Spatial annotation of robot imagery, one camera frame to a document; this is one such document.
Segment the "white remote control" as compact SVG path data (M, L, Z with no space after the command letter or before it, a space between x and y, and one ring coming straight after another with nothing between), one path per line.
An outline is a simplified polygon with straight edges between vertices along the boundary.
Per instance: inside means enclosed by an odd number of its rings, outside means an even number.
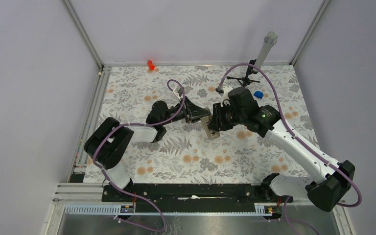
M209 128L209 124L210 124L210 122L211 122L211 119L212 119L212 116L211 116L211 115L200 118L201 123L202 123L202 125L203 125L203 129L204 129L205 132L206 132L207 138L208 138L209 140L214 140L214 139L220 137L220 133L219 133L218 131L211 130L211 129Z

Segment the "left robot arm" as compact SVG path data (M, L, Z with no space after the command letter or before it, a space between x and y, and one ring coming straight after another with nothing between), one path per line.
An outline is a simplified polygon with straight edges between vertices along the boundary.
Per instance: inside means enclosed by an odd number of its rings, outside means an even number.
M114 196L120 201L127 201L132 196L132 188L128 185L132 180L120 161L128 145L156 143L166 134L165 125L180 120L196 123L209 115L211 112L208 108L201 108L188 98L172 107L168 107L164 101L157 101L143 124L121 124L113 117L105 119L85 142L84 151L109 183L115 185Z

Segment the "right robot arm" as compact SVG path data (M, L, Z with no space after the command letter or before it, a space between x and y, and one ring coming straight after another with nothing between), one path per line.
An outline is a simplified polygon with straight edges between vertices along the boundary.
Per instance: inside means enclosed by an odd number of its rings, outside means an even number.
M307 177L281 176L272 173L262 181L261 195L269 202L279 196L307 199L317 208L330 212L352 188L355 166L348 160L339 162L316 148L295 132L270 105L259 106L245 87L223 86L217 89L221 102L213 105L209 131L218 134L245 126L250 132L279 147L307 173Z

